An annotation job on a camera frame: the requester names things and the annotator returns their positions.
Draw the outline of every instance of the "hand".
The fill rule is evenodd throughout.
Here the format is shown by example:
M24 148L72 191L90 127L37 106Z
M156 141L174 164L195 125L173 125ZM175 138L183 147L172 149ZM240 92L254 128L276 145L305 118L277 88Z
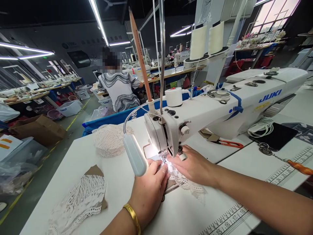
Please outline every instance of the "hand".
M168 156L167 160L174 164L176 169L187 179L206 186L217 187L217 173L215 165L205 159L200 153L188 145L183 145L183 152L187 155L185 161L181 161L179 156Z
M141 230L144 230L157 213L170 177L167 173L167 164L157 171L162 164L161 160L148 159L148 163L147 173L144 176L135 177L133 191L128 202L137 215Z

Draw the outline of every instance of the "lace trim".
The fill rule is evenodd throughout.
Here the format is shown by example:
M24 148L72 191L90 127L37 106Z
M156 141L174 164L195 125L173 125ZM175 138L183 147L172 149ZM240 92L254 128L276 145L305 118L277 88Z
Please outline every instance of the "lace trim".
M48 235L70 235L87 217L99 214L104 199L104 177L84 175L57 204L48 220Z
M131 127L126 128L128 134L133 134ZM117 125L102 125L92 131L94 133L94 143L96 154L99 157L109 158L122 154L125 151L123 144L123 129Z
M182 189L189 190L195 198L197 198L203 205L205 205L204 194L207 193L207 191L204 189L204 187L188 180L172 165L171 162L166 161L166 163L168 165L168 172L170 174L169 180L175 181Z

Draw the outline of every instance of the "measuring tape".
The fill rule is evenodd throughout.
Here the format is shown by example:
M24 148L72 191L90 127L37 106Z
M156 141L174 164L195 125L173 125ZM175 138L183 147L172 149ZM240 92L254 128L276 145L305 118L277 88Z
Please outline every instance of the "measuring tape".
M308 146L301 150L291 160L293 162L306 165L313 159L313 148ZM289 164L283 164L273 174L271 174L265 181L277 186L283 186L288 180L290 180L295 174L299 173ZM217 220L208 225L202 230L199 235L230 235L236 230L252 212L247 210L240 203L236 203L228 211L222 214Z

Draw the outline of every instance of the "ceiling light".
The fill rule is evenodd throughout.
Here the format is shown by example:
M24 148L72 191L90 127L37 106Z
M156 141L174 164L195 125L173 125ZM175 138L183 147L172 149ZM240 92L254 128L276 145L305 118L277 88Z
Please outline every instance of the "ceiling light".
M49 55L54 55L54 53L46 53L46 54L40 54L40 55L21 56L21 57L19 57L19 59L31 59L31 58L43 57L43 56L49 56Z
M265 2L269 2L270 0L261 0L261 1L258 1L254 6L258 6L262 3L265 3Z
M14 57L0 57L0 59L18 60L18 58L14 58Z
M184 33L184 34L175 34L175 35L171 35L171 38L173 38L173 37L180 37L180 36L185 36L186 34Z
M117 45L129 44L129 43L130 43L130 41L127 41L127 42L110 43L110 46L117 46Z
M34 51L34 52L41 52L41 53L52 53L52 52L49 52L49 51L43 51L43 50L38 50L38 49L29 48L29 47L23 47L23 46L16 46L16 45L12 45L12 44L8 44L8 43L2 43L2 42L0 42L0 46L20 49L20 50L25 50L25 51Z
M177 34L179 34L179 33L181 33L181 32L183 32L183 31L185 31L185 30L187 30L187 29L189 29L190 27L191 27L191 25L189 25L189 26L187 26L186 28L183 28L183 29L177 31L176 33L171 34L171 37L174 36L174 35L177 35Z
M102 37L104 38L105 43L107 45L109 45L107 36L105 35L104 29L103 29L102 21L101 21L100 16L99 16L99 12L98 12L98 8L97 8L97 5L96 5L96 2L95 2L95 0L89 0L89 1L90 1L92 10L94 11L94 14L95 14L96 20L98 22L98 25L100 27L100 31L102 33Z

